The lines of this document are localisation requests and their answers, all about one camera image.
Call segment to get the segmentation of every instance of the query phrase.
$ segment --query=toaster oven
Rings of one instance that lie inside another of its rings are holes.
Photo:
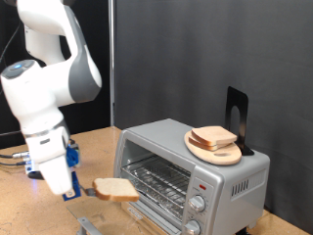
[[[263,212],[269,158],[255,151],[237,164],[209,164],[185,146],[191,129],[166,119],[121,132],[114,177],[128,178],[140,193],[131,205],[168,234],[232,235],[253,227]]]

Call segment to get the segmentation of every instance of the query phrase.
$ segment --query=black stand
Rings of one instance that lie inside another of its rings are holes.
[[[246,138],[246,116],[247,116],[247,95],[229,86],[227,93],[227,104],[225,114],[225,128],[231,130],[232,109],[236,106],[240,112],[239,136],[236,144],[241,149],[243,156],[252,156],[254,152],[245,145]]]
[[[248,232],[246,232],[246,228],[243,228],[239,232],[236,233],[236,235],[250,235]]]

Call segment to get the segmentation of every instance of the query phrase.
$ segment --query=toast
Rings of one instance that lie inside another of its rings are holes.
[[[214,145],[214,146],[208,146],[208,145],[204,145],[203,143],[199,142],[197,139],[195,139],[192,135],[192,132],[190,131],[188,133],[188,137],[189,137],[189,143],[191,143],[192,145],[195,145],[199,148],[202,148],[204,150],[208,150],[208,151],[216,151],[220,148],[223,148],[229,144],[220,144],[220,145]]]
[[[104,201],[137,202],[139,193],[128,179],[123,178],[97,178],[92,186],[96,196]]]
[[[222,126],[194,128],[192,135],[196,140],[207,146],[230,144],[237,140],[237,135],[224,129]]]
[[[214,152],[201,149],[189,142],[190,132],[185,134],[184,140],[187,148],[196,157],[214,165],[233,165],[238,163],[242,158],[242,152],[240,148],[231,143],[223,148],[220,148]]]

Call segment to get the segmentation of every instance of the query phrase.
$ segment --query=table surface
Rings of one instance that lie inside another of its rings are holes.
[[[91,187],[95,178],[113,176],[119,133],[120,130],[112,126],[71,136],[80,148],[82,166],[76,173],[79,183],[85,188]],[[11,155],[26,150],[27,147],[22,145],[0,150],[0,154]],[[1,159],[1,163],[19,161]],[[76,234],[79,223],[67,207],[74,213],[84,214],[83,207],[96,208],[99,204],[98,199],[90,200],[85,195],[64,202],[62,197],[51,193],[45,181],[29,179],[23,166],[0,165],[0,188],[0,235]],[[95,221],[101,222],[104,218],[112,216],[111,212],[116,209],[120,210],[119,204],[107,202],[105,210],[95,211],[91,216],[94,216]],[[148,234],[147,231],[138,229],[137,223],[123,211],[120,211],[118,216],[121,221],[126,221],[127,233],[122,231],[125,226],[121,222],[112,224],[106,234]],[[268,211],[264,211],[256,226],[248,232],[253,235],[308,235]]]

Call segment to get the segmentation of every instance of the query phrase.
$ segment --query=robotic arm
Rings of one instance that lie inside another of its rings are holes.
[[[72,185],[67,166],[69,132],[58,107],[94,100],[102,80],[70,7],[62,0],[20,0],[17,5],[26,49],[47,67],[33,60],[18,62],[2,72],[1,81],[31,159],[53,193],[61,195]],[[59,35],[66,37],[71,53],[66,61]]]

